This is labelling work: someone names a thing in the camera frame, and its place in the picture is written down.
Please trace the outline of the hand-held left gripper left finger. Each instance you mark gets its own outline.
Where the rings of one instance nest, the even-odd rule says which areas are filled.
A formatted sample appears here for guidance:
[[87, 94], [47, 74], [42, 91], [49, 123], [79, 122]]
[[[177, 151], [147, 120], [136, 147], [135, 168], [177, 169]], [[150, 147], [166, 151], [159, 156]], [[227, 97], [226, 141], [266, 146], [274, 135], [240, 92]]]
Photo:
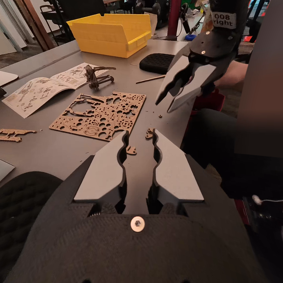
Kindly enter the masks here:
[[100, 207], [110, 203], [118, 214], [124, 212], [127, 180], [123, 163], [128, 145], [129, 131], [124, 130], [96, 152], [76, 192], [75, 202], [95, 203]]

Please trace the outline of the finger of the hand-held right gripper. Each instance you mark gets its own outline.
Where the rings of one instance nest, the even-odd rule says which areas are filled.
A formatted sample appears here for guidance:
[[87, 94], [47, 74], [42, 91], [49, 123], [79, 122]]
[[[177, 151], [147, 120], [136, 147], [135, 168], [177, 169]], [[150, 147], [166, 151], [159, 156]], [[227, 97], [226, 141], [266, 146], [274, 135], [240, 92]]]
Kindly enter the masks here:
[[172, 97], [175, 97], [181, 89], [183, 80], [180, 72], [185, 70], [189, 65], [188, 55], [181, 55], [175, 63], [172, 63], [173, 65], [168, 70], [159, 89], [155, 105], [158, 105], [168, 93], [170, 93]]
[[203, 65], [196, 68], [192, 81], [182, 87], [170, 104], [167, 112], [171, 113], [182, 106], [190, 98], [197, 96], [201, 92], [201, 87], [208, 77], [214, 72], [216, 66]]

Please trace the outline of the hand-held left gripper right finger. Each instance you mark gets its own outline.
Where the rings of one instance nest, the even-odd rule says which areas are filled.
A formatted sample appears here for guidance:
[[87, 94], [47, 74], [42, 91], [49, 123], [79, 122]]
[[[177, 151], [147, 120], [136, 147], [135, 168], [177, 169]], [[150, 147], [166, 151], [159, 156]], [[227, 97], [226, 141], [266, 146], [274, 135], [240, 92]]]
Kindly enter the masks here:
[[168, 203], [179, 209], [183, 203], [204, 202], [186, 154], [157, 129], [153, 145], [157, 164], [147, 196], [149, 214], [159, 214]]

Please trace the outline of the person's right forearm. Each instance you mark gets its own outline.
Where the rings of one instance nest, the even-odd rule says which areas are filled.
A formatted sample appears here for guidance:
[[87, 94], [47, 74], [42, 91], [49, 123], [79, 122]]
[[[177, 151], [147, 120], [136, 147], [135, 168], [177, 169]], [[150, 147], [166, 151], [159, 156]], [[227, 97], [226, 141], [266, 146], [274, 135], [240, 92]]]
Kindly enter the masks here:
[[216, 88], [233, 89], [241, 92], [244, 85], [248, 64], [233, 60], [226, 73], [214, 82]]

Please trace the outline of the wooden parts sheet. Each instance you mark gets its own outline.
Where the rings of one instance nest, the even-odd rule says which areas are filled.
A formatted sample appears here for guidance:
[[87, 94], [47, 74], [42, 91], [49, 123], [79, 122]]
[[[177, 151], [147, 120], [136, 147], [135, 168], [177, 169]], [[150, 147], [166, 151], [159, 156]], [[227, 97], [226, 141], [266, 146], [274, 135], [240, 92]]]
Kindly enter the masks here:
[[120, 131], [131, 134], [146, 95], [112, 92], [94, 96], [80, 93], [49, 129], [111, 141]]

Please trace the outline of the dark wooden model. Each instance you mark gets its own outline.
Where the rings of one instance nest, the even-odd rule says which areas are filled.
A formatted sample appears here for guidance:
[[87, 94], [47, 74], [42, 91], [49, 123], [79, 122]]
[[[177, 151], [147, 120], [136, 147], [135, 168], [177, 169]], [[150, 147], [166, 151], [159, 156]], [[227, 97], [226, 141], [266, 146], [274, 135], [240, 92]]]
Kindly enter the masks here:
[[96, 89], [98, 91], [99, 85], [106, 82], [114, 82], [113, 76], [106, 75], [98, 78], [96, 76], [96, 72], [101, 70], [116, 70], [115, 67], [103, 67], [103, 66], [91, 67], [90, 65], [87, 65], [85, 69], [86, 69], [86, 79], [87, 82], [89, 83], [90, 89]]

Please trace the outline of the red bag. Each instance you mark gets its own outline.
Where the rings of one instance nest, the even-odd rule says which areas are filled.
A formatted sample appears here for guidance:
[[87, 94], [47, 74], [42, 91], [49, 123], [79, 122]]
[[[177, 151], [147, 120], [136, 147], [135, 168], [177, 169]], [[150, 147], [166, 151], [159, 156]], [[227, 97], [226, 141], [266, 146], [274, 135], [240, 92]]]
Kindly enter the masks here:
[[195, 115], [197, 111], [202, 109], [211, 109], [215, 111], [221, 111], [225, 101], [225, 95], [219, 92], [219, 89], [216, 88], [207, 96], [196, 97], [191, 115]]

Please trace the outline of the thin wooden stick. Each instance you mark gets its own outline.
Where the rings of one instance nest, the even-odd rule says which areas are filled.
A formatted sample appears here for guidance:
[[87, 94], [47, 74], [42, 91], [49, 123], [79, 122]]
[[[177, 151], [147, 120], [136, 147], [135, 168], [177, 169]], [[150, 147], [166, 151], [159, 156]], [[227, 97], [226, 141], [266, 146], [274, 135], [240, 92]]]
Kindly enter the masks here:
[[144, 82], [149, 82], [149, 81], [153, 81], [153, 80], [159, 80], [159, 79], [165, 78], [165, 76], [166, 75], [161, 75], [161, 76], [156, 76], [156, 77], [152, 77], [152, 78], [149, 78], [149, 79], [137, 81], [136, 84], [140, 84], [140, 83], [144, 83]]

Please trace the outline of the red metal pole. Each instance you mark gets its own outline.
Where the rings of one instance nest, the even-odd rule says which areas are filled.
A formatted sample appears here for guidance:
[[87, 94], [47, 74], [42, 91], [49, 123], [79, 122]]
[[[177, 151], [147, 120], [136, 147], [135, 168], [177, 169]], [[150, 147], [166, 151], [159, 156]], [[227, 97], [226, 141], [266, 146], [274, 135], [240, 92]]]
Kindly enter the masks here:
[[181, 0], [171, 0], [169, 19], [168, 19], [168, 31], [166, 40], [177, 41], [177, 28], [179, 22], [179, 13], [181, 9]]

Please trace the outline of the yellow plastic bin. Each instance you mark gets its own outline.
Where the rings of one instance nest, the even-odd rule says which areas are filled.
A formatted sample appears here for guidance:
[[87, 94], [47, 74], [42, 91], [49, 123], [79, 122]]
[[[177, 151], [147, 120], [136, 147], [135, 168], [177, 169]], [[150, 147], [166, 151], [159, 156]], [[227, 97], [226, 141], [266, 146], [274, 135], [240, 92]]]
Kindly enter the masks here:
[[129, 58], [151, 38], [148, 14], [100, 14], [67, 22], [81, 51]]

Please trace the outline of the white cardboard tray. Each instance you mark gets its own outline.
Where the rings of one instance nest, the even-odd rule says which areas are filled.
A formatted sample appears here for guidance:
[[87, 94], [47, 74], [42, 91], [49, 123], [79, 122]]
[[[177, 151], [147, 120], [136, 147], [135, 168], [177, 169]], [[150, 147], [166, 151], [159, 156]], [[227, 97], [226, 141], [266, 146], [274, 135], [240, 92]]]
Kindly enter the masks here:
[[0, 181], [2, 181], [14, 169], [15, 166], [6, 161], [0, 160]]

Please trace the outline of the instruction booklet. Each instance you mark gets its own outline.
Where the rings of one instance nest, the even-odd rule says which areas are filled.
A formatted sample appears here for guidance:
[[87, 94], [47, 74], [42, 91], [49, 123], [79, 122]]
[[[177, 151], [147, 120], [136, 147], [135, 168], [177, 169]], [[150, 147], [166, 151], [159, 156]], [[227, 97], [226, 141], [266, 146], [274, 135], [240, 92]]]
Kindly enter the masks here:
[[4, 98], [2, 102], [22, 118], [27, 118], [56, 94], [69, 89], [76, 90], [85, 85], [87, 83], [86, 66], [94, 69], [95, 75], [99, 78], [109, 70], [84, 62], [51, 78], [32, 79]]

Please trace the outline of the white flat board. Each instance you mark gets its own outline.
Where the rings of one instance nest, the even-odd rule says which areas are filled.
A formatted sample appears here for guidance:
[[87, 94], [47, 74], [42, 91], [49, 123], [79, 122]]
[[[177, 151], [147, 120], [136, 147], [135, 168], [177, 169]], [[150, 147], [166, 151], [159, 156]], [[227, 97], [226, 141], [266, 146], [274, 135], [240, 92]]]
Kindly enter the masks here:
[[5, 86], [18, 78], [19, 76], [16, 74], [0, 71], [0, 87]]

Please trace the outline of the long wooden frame scrap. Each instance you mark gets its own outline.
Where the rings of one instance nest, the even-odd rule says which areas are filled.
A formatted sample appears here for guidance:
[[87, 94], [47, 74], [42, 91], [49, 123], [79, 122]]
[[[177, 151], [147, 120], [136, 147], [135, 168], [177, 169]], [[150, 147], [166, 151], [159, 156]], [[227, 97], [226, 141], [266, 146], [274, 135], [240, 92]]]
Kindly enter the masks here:
[[22, 138], [19, 135], [26, 135], [28, 133], [37, 133], [35, 130], [16, 130], [16, 129], [1, 129], [0, 130], [0, 140], [1, 141], [12, 141], [21, 142]]

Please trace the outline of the brown wooden door frame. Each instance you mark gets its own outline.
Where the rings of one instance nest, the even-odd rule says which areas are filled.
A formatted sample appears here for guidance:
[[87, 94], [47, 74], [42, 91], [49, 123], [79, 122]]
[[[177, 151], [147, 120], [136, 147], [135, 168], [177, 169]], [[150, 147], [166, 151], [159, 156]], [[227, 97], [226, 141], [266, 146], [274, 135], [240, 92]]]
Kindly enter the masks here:
[[42, 51], [48, 51], [55, 46], [46, 32], [36, 10], [30, 0], [14, 0], [25, 22], [30, 28]]

